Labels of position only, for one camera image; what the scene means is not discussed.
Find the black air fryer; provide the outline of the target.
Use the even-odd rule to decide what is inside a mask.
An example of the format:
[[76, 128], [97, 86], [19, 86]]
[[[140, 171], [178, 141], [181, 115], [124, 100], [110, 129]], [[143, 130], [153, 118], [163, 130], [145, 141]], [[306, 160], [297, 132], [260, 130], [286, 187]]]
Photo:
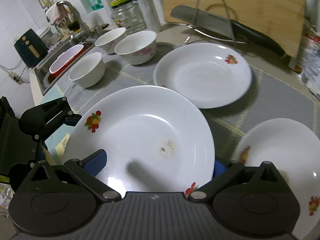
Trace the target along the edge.
[[48, 55], [48, 47], [29, 29], [14, 44], [18, 55], [28, 68], [34, 68]]

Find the tall cling film roll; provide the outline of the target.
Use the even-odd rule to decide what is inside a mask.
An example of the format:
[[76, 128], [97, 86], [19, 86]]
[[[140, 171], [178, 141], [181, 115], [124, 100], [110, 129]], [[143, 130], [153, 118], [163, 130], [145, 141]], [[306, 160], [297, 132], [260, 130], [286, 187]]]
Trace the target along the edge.
[[153, 0], [137, 0], [142, 12], [146, 27], [156, 33], [161, 32], [161, 25]]

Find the glass jar green lid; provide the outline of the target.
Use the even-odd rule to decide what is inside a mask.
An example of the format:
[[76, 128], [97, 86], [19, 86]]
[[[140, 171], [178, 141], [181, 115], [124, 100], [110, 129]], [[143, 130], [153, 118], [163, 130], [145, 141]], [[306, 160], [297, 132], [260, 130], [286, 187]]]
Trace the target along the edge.
[[111, 3], [112, 20], [118, 28], [125, 28], [130, 35], [146, 29], [141, 10], [133, 0], [113, 0]]

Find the bamboo cutting board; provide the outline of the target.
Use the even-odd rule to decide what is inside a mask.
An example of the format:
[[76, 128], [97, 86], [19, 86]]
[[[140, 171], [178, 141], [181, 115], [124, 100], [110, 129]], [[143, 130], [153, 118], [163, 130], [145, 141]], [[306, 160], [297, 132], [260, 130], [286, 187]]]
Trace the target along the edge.
[[[164, 19], [176, 20], [170, 13], [177, 5], [196, 6], [197, 0], [163, 0]], [[295, 57], [304, 24], [306, 0], [225, 0], [230, 17], [276, 41], [285, 52]], [[221, 0], [201, 0], [200, 9], [222, 17], [226, 11]]]

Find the steel sink faucet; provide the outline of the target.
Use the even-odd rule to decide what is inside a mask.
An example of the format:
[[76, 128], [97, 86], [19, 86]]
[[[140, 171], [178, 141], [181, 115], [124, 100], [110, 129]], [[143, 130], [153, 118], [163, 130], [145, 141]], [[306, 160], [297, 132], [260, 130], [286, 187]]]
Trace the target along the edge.
[[92, 36], [89, 27], [81, 18], [80, 12], [69, 1], [56, 2], [45, 13], [51, 25], [59, 27], [64, 24], [71, 32], [79, 33], [82, 31], [83, 36]]

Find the red and white basin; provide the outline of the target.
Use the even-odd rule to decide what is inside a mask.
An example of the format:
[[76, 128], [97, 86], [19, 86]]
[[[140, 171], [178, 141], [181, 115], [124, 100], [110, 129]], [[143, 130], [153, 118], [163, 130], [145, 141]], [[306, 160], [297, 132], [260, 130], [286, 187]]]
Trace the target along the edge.
[[50, 74], [57, 77], [83, 51], [83, 48], [83, 44], [77, 44], [63, 52], [50, 66]]

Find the red printed food bag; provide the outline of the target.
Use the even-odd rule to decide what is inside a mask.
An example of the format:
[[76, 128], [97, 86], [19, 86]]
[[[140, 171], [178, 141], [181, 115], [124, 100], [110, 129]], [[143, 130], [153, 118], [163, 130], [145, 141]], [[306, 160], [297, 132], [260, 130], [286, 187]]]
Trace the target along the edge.
[[309, 20], [304, 21], [302, 36], [295, 57], [291, 57], [289, 68], [300, 74], [307, 66], [309, 55], [319, 45], [319, 32], [316, 26], [312, 25]]

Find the white plate with food stain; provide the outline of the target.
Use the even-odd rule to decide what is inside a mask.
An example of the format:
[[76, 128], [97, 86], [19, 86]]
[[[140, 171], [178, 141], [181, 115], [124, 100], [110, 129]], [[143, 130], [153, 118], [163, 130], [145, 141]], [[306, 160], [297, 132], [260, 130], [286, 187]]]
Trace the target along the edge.
[[304, 124], [286, 118], [253, 127], [237, 144], [231, 160], [246, 166], [271, 161], [300, 204], [293, 230], [304, 239], [319, 224], [319, 138]]

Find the white power strip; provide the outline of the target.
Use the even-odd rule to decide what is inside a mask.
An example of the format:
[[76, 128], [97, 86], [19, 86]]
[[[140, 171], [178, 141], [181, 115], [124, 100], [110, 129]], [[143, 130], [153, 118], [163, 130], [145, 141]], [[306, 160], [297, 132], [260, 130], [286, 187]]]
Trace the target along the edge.
[[13, 81], [15, 81], [17, 84], [21, 84], [21, 78], [19, 75], [17, 75], [15, 72], [9, 72], [8, 77], [10, 77]]

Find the white plate fruit print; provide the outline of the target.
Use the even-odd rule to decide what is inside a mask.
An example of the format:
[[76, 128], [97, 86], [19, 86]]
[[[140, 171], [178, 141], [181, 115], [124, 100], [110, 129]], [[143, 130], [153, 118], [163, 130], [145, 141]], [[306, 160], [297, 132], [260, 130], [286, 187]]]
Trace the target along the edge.
[[219, 108], [246, 94], [252, 71], [247, 61], [227, 46], [195, 43], [162, 57], [154, 69], [153, 83], [182, 94], [198, 108]]
[[97, 178], [125, 194], [189, 193], [212, 179], [214, 140], [201, 111], [163, 87], [134, 86], [103, 98], [73, 129], [63, 160], [105, 150]]

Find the white floral bowl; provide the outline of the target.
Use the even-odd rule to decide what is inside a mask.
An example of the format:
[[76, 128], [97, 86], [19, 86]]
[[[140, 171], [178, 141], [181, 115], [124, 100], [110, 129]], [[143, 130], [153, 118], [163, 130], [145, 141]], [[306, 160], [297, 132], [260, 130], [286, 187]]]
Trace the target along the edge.
[[95, 41], [95, 46], [104, 50], [107, 54], [114, 54], [116, 45], [126, 37], [126, 28], [113, 29]]
[[156, 38], [154, 31], [139, 31], [121, 40], [114, 52], [131, 65], [144, 64], [156, 54]]

